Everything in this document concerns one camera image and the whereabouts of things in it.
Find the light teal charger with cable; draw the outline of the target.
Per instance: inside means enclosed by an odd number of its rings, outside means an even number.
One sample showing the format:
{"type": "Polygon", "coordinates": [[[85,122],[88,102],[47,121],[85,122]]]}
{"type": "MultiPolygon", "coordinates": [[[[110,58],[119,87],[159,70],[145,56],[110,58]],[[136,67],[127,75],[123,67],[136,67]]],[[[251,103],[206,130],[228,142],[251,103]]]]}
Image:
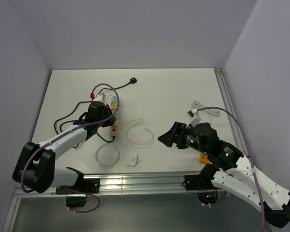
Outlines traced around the light teal charger with cable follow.
{"type": "Polygon", "coordinates": [[[116,119],[118,119],[118,112],[119,112],[118,109],[112,109],[112,114],[114,115],[114,117],[115,117],[116,119]]]}

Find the yellow two-tone charger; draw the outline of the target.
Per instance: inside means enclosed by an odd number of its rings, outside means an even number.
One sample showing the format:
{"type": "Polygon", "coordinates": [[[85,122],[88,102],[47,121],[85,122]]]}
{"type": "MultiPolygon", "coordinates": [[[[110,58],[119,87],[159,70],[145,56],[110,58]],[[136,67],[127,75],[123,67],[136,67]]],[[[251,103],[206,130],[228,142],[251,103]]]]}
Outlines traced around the yellow two-tone charger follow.
{"type": "Polygon", "coordinates": [[[112,103],[112,109],[116,109],[117,106],[118,106],[118,103],[117,103],[117,102],[113,102],[113,103],[112,103]]]}

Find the orange-yellow charger with cable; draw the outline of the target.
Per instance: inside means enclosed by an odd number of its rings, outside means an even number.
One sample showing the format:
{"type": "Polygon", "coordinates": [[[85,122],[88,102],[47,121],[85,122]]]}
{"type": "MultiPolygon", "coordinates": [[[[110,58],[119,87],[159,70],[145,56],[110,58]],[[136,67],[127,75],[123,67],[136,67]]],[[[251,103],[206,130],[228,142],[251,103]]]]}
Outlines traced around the orange-yellow charger with cable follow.
{"type": "Polygon", "coordinates": [[[118,120],[115,121],[115,123],[112,125],[113,128],[118,126],[118,120]]]}

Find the white charger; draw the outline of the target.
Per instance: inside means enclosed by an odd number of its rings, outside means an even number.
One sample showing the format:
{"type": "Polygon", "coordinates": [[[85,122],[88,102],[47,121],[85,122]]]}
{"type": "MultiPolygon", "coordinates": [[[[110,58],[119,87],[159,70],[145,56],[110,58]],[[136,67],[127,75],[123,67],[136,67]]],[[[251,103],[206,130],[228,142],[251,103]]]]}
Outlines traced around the white charger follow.
{"type": "Polygon", "coordinates": [[[128,154],[125,158],[125,165],[128,167],[135,167],[138,163],[140,163],[140,159],[136,153],[128,154]]]}

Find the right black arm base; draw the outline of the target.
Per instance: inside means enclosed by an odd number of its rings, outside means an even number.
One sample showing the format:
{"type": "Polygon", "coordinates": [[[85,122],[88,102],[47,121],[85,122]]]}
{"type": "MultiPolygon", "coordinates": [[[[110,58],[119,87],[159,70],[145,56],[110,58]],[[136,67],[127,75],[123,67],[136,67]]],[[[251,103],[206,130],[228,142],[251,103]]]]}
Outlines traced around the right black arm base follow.
{"type": "Polygon", "coordinates": [[[213,164],[207,164],[199,174],[185,175],[182,187],[187,191],[197,191],[201,204],[212,205],[218,201],[217,188],[213,186],[214,174],[219,170],[213,164]]]}

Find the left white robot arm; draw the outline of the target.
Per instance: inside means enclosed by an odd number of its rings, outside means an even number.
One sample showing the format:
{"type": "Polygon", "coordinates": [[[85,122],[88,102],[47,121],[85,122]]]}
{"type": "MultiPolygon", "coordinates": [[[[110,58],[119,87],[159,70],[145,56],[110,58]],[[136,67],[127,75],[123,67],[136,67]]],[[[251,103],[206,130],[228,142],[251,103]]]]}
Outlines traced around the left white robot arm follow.
{"type": "Polygon", "coordinates": [[[41,143],[26,143],[16,163],[13,180],[25,193],[45,192],[53,185],[56,160],[77,144],[90,139],[100,127],[113,125],[118,108],[119,104],[112,110],[102,101],[92,101],[88,111],[65,131],[41,143]]]}

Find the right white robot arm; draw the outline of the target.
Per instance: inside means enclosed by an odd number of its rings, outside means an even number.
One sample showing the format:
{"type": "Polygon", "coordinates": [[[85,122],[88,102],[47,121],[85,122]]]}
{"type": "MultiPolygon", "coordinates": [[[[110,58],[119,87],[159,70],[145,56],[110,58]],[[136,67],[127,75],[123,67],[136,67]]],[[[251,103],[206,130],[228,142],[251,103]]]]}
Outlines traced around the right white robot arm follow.
{"type": "Polygon", "coordinates": [[[232,144],[219,139],[209,123],[192,127],[175,122],[158,141],[167,147],[192,148],[208,156],[210,162],[199,174],[185,176],[186,190],[220,188],[264,213],[265,221],[271,225],[283,228],[289,223],[290,190],[252,167],[248,157],[232,144]]]}

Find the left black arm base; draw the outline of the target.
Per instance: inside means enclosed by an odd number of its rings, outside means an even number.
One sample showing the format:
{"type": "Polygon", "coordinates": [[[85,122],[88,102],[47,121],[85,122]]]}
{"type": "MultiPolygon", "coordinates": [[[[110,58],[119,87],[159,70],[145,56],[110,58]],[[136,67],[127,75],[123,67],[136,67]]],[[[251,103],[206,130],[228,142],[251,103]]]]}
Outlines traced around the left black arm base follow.
{"type": "Polygon", "coordinates": [[[66,206],[69,210],[76,213],[88,213],[98,209],[101,204],[100,198],[96,196],[100,190],[100,182],[99,178],[85,178],[72,187],[57,187],[55,193],[56,195],[66,195],[66,206]],[[97,205],[90,210],[80,210],[90,197],[97,200],[97,205]]]}

